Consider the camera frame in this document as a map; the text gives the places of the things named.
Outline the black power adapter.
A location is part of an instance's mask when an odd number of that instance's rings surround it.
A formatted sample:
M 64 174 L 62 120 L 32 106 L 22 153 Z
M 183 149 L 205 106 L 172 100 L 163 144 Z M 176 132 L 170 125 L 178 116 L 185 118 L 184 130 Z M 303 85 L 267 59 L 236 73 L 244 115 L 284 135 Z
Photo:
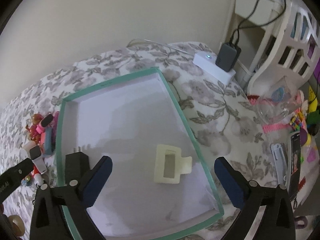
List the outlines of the black power adapter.
M 74 152 L 65 156 L 65 182 L 80 181 L 89 170 L 89 157 L 81 148 L 74 148 Z

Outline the red white small bottle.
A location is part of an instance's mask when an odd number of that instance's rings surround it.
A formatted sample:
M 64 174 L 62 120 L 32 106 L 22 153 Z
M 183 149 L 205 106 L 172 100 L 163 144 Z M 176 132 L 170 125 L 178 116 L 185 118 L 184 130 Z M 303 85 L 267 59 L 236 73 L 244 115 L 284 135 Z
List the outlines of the red white small bottle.
M 21 184 L 23 186 L 31 186 L 34 184 L 36 187 L 41 187 L 44 184 L 44 179 L 35 165 L 33 166 L 32 172 L 22 180 Z

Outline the brown pink puppy figurine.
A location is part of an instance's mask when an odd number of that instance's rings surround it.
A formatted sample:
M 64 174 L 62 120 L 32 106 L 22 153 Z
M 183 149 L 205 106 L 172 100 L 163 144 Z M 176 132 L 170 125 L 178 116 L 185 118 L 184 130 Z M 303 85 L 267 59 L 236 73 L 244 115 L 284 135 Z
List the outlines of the brown pink puppy figurine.
M 38 144 L 41 140 L 41 133 L 37 131 L 37 127 L 40 124 L 44 116 L 40 113 L 36 113 L 31 117 L 31 125 L 26 125 L 25 129 L 27 130 L 27 137 L 30 141 L 34 141 Z

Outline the magenta translucent lighter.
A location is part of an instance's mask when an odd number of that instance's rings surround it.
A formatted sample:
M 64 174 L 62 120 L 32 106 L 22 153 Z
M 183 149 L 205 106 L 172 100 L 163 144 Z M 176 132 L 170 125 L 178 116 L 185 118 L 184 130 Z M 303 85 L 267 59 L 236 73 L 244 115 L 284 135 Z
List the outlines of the magenta translucent lighter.
M 57 111 L 53 114 L 53 128 L 56 128 L 57 127 L 57 124 L 58 124 L 58 120 L 59 120 L 59 114 L 60 112 Z

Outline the cream plastic hair claw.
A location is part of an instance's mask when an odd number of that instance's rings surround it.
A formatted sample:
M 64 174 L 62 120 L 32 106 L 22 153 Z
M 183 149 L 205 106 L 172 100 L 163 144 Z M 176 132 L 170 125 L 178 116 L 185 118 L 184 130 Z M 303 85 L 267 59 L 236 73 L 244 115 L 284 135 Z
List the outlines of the cream plastic hair claw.
M 192 172 L 192 157 L 182 157 L 179 147 L 157 145 L 154 182 L 158 184 L 179 184 L 181 175 Z

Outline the pink kids watch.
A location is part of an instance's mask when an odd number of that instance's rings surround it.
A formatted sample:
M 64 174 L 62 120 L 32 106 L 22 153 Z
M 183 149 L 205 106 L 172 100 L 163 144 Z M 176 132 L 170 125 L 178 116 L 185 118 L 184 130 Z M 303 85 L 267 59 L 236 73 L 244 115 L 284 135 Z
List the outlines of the pink kids watch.
M 52 114 L 48 114 L 47 116 L 45 116 L 36 126 L 36 131 L 39 134 L 42 134 L 45 132 L 45 129 L 47 126 L 50 125 L 50 123 L 53 121 L 53 115 Z

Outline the tape roll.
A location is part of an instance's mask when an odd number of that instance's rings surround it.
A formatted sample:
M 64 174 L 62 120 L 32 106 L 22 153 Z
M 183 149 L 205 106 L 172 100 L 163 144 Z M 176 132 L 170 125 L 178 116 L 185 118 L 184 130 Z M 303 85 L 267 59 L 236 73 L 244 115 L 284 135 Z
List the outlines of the tape roll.
M 15 236 L 21 237 L 25 234 L 24 222 L 20 216 L 10 215 L 8 220 Z

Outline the grey folding phone stand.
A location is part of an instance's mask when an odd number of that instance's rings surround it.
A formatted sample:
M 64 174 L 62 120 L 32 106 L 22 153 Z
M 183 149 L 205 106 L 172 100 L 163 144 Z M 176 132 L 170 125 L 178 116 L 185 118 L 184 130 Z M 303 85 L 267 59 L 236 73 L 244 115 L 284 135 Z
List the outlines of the grey folding phone stand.
M 276 168 L 278 184 L 284 184 L 286 187 L 288 187 L 288 181 L 287 181 L 288 164 L 287 164 L 287 153 L 285 151 L 285 146 L 284 144 L 280 144 L 280 143 L 271 144 L 270 150 L 271 150 L 274 165 Z

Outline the teal shallow cardboard tray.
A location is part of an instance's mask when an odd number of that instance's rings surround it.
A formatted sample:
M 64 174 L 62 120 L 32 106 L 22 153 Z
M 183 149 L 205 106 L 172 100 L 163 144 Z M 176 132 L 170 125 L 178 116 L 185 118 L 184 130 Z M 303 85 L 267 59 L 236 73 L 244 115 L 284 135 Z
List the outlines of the teal shallow cardboard tray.
M 192 157 L 178 184 L 154 182 L 158 145 Z M 104 239 L 179 239 L 223 213 L 210 169 L 162 72 L 150 68 L 66 97 L 56 137 L 57 184 L 65 156 L 81 150 L 94 166 L 109 156 L 112 173 L 87 211 Z

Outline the black smartphone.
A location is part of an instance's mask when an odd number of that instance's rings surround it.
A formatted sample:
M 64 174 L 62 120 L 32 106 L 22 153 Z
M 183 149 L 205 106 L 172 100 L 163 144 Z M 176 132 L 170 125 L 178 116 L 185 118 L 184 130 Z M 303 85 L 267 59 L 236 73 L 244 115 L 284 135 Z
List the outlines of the black smartphone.
M 298 184 L 300 179 L 301 167 L 301 142 L 300 131 L 290 134 L 288 143 L 288 172 L 286 187 L 289 193 L 289 199 L 294 200 L 298 193 Z

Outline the colourful toy pile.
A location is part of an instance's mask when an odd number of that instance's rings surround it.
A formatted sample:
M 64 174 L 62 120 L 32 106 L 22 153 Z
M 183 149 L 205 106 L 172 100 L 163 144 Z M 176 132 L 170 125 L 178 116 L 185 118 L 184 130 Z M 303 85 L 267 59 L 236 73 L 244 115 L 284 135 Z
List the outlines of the colourful toy pile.
M 311 149 L 311 143 L 319 133 L 319 99 L 317 99 L 318 90 L 314 90 L 311 85 L 299 91 L 300 96 L 297 99 L 302 103 L 291 119 L 289 125 L 294 132 L 299 132 L 300 145 L 302 149 Z

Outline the floral grey white blanket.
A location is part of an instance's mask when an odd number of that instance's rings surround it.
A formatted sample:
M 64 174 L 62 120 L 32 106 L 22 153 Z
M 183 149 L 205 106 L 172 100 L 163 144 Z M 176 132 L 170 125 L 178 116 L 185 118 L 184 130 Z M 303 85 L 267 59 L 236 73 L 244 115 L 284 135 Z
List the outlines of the floral grey white blanket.
M 1 171 L 26 158 L 25 126 L 34 113 L 61 108 L 65 97 L 91 85 L 138 70 L 158 67 L 173 91 L 209 167 L 224 156 L 247 180 L 275 187 L 271 137 L 263 133 L 250 98 L 237 82 L 223 85 L 192 63 L 209 48 L 199 42 L 169 46 L 138 42 L 62 68 L 29 86 L 1 109 Z

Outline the white power strip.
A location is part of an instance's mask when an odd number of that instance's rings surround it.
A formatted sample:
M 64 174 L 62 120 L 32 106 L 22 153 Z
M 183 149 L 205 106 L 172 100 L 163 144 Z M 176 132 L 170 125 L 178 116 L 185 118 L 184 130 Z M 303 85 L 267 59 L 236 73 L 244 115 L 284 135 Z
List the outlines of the white power strip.
M 231 69 L 226 72 L 215 64 L 217 56 L 206 51 L 200 51 L 194 55 L 193 64 L 216 78 L 223 85 L 228 85 L 235 77 L 236 71 Z

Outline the dark grey power bank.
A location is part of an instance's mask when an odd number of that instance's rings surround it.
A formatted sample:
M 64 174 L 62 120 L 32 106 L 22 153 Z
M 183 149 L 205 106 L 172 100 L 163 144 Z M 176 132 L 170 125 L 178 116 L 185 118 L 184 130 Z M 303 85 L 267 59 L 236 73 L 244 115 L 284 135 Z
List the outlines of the dark grey power bank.
M 241 48 L 239 46 L 226 42 L 221 46 L 215 64 L 225 72 L 229 72 L 233 69 L 240 53 Z

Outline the white wooden shelf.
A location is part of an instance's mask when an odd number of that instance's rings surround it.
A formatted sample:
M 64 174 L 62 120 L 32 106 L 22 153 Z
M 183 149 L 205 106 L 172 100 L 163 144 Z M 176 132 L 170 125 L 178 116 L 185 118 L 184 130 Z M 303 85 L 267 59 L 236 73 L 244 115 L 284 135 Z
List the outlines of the white wooden shelf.
M 286 0 L 231 0 L 221 43 L 238 42 L 235 79 L 243 90 L 267 58 L 267 46 L 276 38 Z

